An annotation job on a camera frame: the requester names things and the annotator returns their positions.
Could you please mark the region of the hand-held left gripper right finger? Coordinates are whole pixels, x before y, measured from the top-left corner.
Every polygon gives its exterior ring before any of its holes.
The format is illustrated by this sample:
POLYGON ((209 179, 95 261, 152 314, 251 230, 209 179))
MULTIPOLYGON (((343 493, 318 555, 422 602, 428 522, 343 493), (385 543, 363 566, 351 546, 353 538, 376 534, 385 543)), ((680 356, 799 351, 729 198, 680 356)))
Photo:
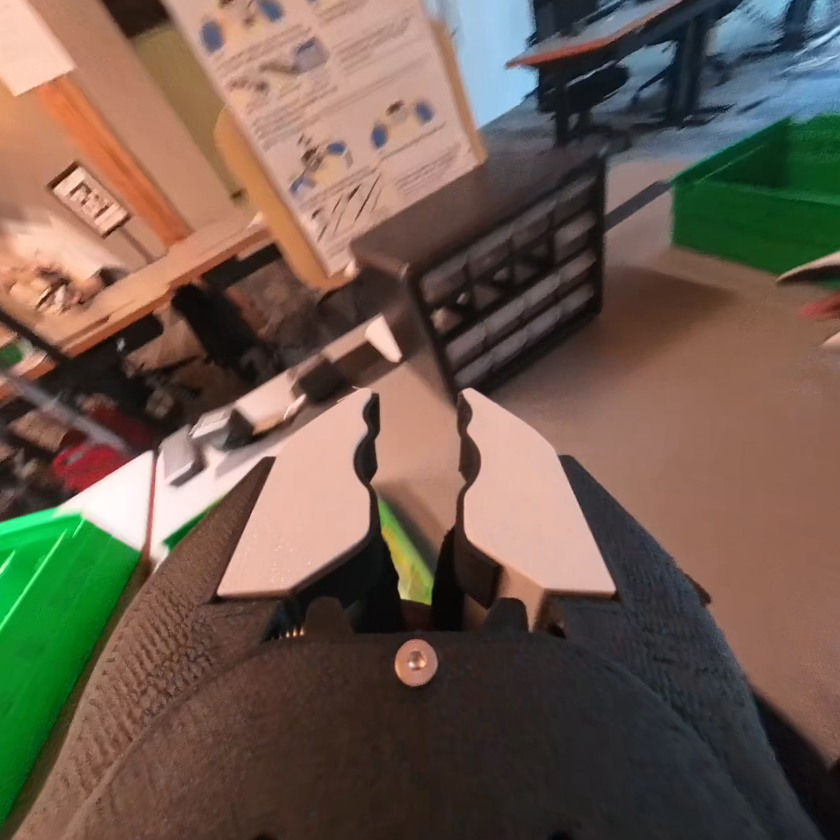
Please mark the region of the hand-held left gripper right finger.
POLYGON ((474 601, 612 599, 616 584, 552 445, 474 388, 458 395, 456 578, 474 601))

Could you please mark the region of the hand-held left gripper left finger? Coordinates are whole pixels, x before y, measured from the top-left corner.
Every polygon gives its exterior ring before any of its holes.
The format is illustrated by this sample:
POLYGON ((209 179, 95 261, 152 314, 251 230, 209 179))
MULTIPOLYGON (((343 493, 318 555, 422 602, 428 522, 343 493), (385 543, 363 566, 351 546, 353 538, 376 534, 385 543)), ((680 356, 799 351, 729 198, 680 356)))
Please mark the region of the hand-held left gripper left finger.
POLYGON ((360 388, 280 447, 217 587, 221 599, 290 596, 336 571, 377 528, 379 396, 360 388))

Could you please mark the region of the green plastic bin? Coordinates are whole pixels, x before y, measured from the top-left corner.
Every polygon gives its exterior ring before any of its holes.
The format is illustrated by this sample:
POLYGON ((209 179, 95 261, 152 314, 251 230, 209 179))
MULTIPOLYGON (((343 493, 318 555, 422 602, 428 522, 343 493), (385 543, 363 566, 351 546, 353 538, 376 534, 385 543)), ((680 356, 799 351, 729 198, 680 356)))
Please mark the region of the green plastic bin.
MULTIPOLYGON (((233 769, 234 744, 211 759, 211 779, 198 782, 199 803, 172 790, 168 816, 151 806, 163 794, 129 780, 111 802, 105 782, 137 739, 148 760, 174 768, 175 748, 152 743, 151 724, 173 722, 168 707, 231 669, 272 629, 274 602, 211 604, 256 503, 257 486, 242 482, 196 526, 152 575, 122 617, 91 675, 67 740, 13 838, 282 838, 271 822, 278 791, 258 771, 257 786, 230 806, 210 791, 233 769)), ((9 562, 2 573, 2 819, 26 783, 58 715, 108 624, 137 561, 93 526, 69 516, 37 524, 11 521, 2 536, 9 562)))
POLYGON ((672 185, 674 245, 782 275, 838 251, 839 115, 783 119, 672 185))

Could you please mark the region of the black drawer cabinet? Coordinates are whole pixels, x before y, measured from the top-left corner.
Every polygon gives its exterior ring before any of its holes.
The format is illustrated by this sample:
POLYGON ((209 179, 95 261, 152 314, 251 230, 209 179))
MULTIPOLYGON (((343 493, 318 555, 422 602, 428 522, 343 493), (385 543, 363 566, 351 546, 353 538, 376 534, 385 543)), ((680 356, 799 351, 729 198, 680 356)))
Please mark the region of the black drawer cabinet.
MULTIPOLYGON (((459 392, 449 391, 441 377, 435 353, 415 308, 413 282, 426 270, 440 266, 460 247, 473 243, 505 219, 548 196, 571 175, 598 166, 605 171, 606 191, 605 153, 598 146, 492 156, 474 171, 377 225, 352 243, 351 253, 360 270, 359 279, 372 293, 402 358, 416 367, 430 386, 449 402, 456 403, 459 392)), ((574 332, 552 341, 541 354, 518 365, 510 376, 493 388, 477 390, 488 395, 579 332, 600 313, 574 332)))

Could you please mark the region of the small grey box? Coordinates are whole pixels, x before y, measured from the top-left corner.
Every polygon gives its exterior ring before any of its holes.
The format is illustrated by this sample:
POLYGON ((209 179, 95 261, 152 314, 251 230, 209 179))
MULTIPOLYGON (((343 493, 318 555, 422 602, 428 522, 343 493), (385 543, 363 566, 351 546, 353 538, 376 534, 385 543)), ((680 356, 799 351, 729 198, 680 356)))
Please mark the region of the small grey box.
POLYGON ((237 399, 233 408, 241 419, 244 440, 251 441, 293 426, 308 403, 308 397, 294 388, 259 388, 237 399))

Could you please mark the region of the grey power adapter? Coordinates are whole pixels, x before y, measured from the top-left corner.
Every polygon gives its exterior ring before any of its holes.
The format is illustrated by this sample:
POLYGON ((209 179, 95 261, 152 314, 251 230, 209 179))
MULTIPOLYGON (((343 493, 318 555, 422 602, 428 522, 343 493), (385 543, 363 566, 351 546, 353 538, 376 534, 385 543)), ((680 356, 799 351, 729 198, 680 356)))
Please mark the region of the grey power adapter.
POLYGON ((163 440, 160 457, 164 483, 169 487, 184 485, 205 468, 202 450, 191 437, 189 426, 183 426, 163 440))

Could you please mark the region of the dark grey charger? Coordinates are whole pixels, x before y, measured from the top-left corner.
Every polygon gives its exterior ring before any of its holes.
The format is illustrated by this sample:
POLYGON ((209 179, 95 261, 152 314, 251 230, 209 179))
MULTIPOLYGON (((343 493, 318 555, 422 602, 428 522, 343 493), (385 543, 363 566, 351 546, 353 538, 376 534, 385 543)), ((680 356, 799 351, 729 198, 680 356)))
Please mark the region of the dark grey charger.
POLYGON ((316 354, 291 372, 291 393, 312 404, 321 404, 346 391, 349 381, 328 357, 316 354))

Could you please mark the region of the red object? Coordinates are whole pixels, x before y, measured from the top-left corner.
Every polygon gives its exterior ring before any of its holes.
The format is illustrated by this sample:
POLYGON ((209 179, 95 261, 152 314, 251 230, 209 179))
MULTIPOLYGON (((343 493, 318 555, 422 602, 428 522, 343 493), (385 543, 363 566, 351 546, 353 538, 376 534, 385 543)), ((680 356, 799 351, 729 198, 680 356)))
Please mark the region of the red object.
POLYGON ((82 443, 64 448, 53 458, 50 471, 70 493, 77 494, 110 476, 133 459, 109 446, 82 443))

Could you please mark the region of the wooden edged desk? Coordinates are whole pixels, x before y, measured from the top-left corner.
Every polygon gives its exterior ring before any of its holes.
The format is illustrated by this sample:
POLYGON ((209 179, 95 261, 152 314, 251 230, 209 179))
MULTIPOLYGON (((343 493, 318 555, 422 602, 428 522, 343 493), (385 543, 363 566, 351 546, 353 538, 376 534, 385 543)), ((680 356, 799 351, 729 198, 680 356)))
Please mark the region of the wooden edged desk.
POLYGON ((272 244, 262 213, 237 211, 189 235, 149 266, 99 292, 80 310, 44 316, 34 330, 63 354, 76 355, 157 313, 180 287, 272 244))

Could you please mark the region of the tan poster board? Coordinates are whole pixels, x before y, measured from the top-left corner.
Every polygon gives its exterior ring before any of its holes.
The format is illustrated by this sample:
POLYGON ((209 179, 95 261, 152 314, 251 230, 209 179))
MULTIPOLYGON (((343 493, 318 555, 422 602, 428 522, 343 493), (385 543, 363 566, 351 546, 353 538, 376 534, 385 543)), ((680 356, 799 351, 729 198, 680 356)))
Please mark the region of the tan poster board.
POLYGON ((235 117, 225 108, 218 115, 213 138, 231 176, 245 190, 250 205, 262 215, 270 238, 299 281, 315 291, 331 291, 359 276, 354 261, 332 274, 324 269, 296 215, 266 176, 235 117))

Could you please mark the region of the black framed desk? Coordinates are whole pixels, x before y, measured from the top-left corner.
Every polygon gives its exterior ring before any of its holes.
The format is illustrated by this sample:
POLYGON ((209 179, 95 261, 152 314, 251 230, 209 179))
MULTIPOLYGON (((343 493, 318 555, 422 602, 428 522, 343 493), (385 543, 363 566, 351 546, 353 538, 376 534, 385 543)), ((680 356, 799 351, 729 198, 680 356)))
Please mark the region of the black framed desk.
POLYGON ((701 78, 709 57, 711 29, 728 12, 724 2, 615 2, 584 19, 573 35, 538 41, 506 64, 538 74, 537 97, 553 122, 553 145, 564 147, 597 134, 630 148, 637 131, 699 127, 726 113, 731 104, 702 105, 701 78), (641 49, 673 44, 675 53, 660 80, 665 105, 654 116, 621 128, 597 123, 593 109, 628 80, 625 59, 641 49))

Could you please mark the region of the illustrated instruction poster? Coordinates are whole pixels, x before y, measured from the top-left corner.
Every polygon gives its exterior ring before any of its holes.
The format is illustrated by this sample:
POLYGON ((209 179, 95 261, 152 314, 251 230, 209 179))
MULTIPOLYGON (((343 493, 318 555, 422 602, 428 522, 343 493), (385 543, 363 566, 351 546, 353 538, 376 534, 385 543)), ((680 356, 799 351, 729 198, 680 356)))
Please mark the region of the illustrated instruction poster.
POLYGON ((164 7, 327 278, 352 276, 355 239, 487 157, 424 2, 164 7))

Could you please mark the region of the framed wall sign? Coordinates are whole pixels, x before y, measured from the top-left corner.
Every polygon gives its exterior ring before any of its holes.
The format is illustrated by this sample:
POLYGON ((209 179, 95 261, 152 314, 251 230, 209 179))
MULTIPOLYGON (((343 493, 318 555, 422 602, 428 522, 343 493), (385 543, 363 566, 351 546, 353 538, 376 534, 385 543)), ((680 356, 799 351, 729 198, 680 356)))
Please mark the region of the framed wall sign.
POLYGON ((71 162, 52 178, 52 196, 100 238, 107 238, 131 219, 132 214, 89 170, 71 162))

